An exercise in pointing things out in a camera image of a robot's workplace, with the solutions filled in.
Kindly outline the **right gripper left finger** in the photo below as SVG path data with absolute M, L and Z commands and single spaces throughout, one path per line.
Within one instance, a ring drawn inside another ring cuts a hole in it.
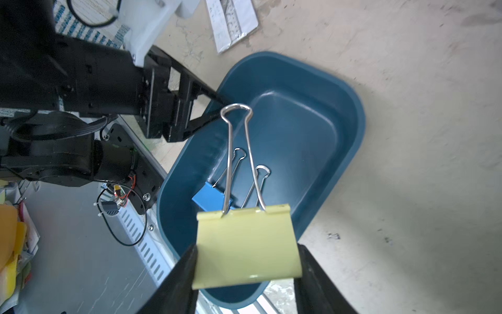
M 199 295 L 198 290 L 192 289 L 196 262 L 197 247 L 196 244 L 192 244 L 137 313 L 194 314 Z

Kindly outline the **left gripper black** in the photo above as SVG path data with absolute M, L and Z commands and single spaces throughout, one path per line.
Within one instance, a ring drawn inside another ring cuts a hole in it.
M 58 87 L 66 110 L 86 117 L 133 115 L 149 139 L 181 142 L 218 120 L 220 110 L 190 118 L 199 96 L 227 105 L 216 90 L 155 45 L 137 67 L 129 52 L 59 35 L 56 59 L 68 74 Z

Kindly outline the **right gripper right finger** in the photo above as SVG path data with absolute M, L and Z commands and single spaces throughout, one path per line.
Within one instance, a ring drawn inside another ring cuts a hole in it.
M 308 248 L 298 244 L 298 249 L 303 272 L 302 277 L 294 279 L 298 313 L 356 314 Z

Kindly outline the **yellow binder clip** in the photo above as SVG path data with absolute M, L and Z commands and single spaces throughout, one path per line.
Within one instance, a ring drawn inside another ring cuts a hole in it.
M 197 214 L 194 290 L 302 276 L 290 206 L 265 204 L 251 150 L 248 157 L 258 206 L 230 209 L 228 174 L 222 209 Z

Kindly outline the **white ruler package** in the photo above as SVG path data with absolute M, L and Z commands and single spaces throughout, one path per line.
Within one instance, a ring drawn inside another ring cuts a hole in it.
M 226 52 L 259 26 L 251 0 L 206 0 L 206 6 L 218 54 Z

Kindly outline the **blue binder clip front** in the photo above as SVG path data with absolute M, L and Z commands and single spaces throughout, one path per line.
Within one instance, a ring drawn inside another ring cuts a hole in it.
M 240 155 L 241 157 L 237 160 L 237 163 L 231 172 L 232 177 L 235 176 L 241 161 L 247 157 L 247 152 L 240 147 L 234 148 L 231 160 L 234 161 L 237 155 Z M 226 173 L 227 167 L 213 184 L 206 182 L 205 185 L 192 197 L 192 200 L 203 211 L 220 211 L 222 209 L 224 192 L 219 190 L 217 185 L 226 176 Z

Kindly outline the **teal plastic storage box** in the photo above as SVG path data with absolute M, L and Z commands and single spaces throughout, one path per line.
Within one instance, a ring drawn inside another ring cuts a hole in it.
M 353 89 L 341 79 L 274 52 L 258 52 L 237 62 L 218 93 L 230 103 L 252 108 L 250 133 L 243 111 L 229 118 L 234 144 L 251 145 L 257 164 L 271 170 L 266 204 L 288 204 L 297 237 L 302 236 L 357 153 L 366 116 Z M 193 196 L 226 167 L 227 125 L 210 123 L 184 145 L 158 195 L 158 224 L 179 259 L 196 241 L 199 207 Z

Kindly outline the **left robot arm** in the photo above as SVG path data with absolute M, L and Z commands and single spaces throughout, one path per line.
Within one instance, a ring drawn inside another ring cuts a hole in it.
M 169 16 L 182 8 L 142 10 L 118 2 L 118 15 L 146 22 L 145 39 L 112 48 L 56 31 L 52 1 L 1 2 L 1 179 L 81 187 L 134 180 L 139 154 L 95 138 L 120 115 L 145 137 L 182 142 L 217 120 L 191 117 L 194 101 L 227 101 L 154 45 Z

